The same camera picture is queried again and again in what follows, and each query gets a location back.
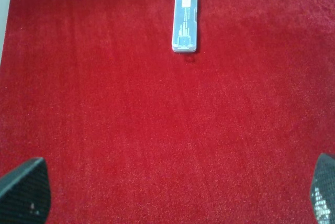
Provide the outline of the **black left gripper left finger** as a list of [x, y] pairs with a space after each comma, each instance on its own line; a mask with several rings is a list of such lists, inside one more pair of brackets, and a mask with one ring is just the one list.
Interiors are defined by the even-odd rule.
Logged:
[[50, 208], [44, 158], [32, 158], [1, 177], [1, 223], [46, 223]]

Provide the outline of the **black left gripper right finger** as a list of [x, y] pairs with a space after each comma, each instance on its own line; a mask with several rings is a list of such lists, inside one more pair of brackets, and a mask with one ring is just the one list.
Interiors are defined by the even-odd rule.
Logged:
[[318, 223], [334, 223], [334, 169], [334, 154], [322, 153], [310, 188], [310, 201]]

